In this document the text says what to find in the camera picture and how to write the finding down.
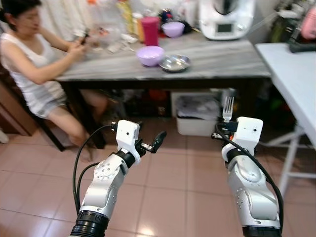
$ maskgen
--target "white tank top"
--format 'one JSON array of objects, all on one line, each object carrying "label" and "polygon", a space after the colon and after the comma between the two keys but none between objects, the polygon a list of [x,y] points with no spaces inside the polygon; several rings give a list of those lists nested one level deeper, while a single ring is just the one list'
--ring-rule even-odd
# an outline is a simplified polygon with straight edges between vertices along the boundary
[{"label": "white tank top", "polygon": [[[3,33],[1,40],[8,40],[16,44],[28,57],[28,59],[37,67],[47,66],[54,61],[56,61],[55,53],[48,41],[40,34],[36,35],[43,46],[43,51],[41,55],[36,54],[30,48],[28,48],[24,43],[22,43],[18,38]],[[65,98],[64,90],[61,85],[56,81],[48,81],[42,85],[37,85],[23,74],[13,72],[7,66],[3,57],[1,57],[2,65],[10,72],[17,86],[21,89],[24,98],[30,108],[30,110],[35,114],[43,117],[43,112],[45,111],[45,106],[54,100],[60,100]]]}]

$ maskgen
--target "pink cup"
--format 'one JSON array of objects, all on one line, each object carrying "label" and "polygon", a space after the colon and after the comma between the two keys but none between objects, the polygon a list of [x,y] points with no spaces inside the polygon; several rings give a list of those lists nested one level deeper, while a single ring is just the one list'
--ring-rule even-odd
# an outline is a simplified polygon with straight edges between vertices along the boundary
[{"label": "pink cup", "polygon": [[144,28],[145,45],[158,46],[158,31],[160,27],[160,18],[156,16],[147,16],[142,19]]}]

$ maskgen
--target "woman's leg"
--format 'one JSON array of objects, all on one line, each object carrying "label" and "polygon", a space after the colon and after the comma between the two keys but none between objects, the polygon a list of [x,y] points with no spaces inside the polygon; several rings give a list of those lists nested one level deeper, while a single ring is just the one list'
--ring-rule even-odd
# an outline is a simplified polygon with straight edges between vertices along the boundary
[{"label": "woman's leg", "polygon": [[[86,139],[86,131],[81,123],[67,111],[64,107],[57,107],[52,110],[48,119],[56,124],[60,129],[67,133],[69,140],[80,147]],[[82,152],[83,161],[91,161],[91,153],[86,149]]]},{"label": "woman's leg", "polygon": [[102,114],[108,106],[108,98],[93,90],[81,90],[87,104],[93,107],[93,117],[96,121],[100,121]]}]

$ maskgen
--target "table leg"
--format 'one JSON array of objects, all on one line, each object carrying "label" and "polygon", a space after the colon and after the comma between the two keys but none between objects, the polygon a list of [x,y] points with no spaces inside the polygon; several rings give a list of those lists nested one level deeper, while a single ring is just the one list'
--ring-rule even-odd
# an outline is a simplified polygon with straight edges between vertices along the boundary
[{"label": "table leg", "polygon": [[256,98],[262,84],[262,80],[247,80],[239,90],[240,96],[240,116],[253,117],[256,109]]},{"label": "table leg", "polygon": [[293,137],[290,142],[290,146],[289,146],[289,149],[287,150],[287,154],[285,158],[285,163],[284,163],[281,179],[279,182],[280,192],[283,197],[285,195],[287,183],[290,177],[289,173],[291,172],[291,168],[293,166],[293,162],[296,156],[296,151],[297,151],[299,141],[301,138],[301,132],[302,132],[301,127],[299,125],[295,125],[294,132],[297,134],[297,136]]},{"label": "table leg", "polygon": [[[92,134],[99,128],[95,122],[88,105],[86,104],[80,91],[73,86],[73,84],[64,82],[61,83],[68,100],[70,101],[72,108],[74,109],[75,115],[79,118],[84,128],[89,134]],[[98,149],[103,149],[106,142],[101,132],[96,133],[92,137],[92,141]]]}]

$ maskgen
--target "smartphone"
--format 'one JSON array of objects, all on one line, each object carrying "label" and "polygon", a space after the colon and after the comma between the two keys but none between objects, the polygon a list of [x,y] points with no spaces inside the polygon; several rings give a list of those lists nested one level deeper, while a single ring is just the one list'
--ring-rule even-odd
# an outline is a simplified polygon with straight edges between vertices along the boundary
[{"label": "smartphone", "polygon": [[84,38],[83,38],[83,40],[82,40],[82,42],[81,42],[81,45],[84,45],[85,43],[86,43],[86,39],[89,37],[89,33],[88,33],[89,31],[86,31],[85,32],[85,35],[84,35]]}]

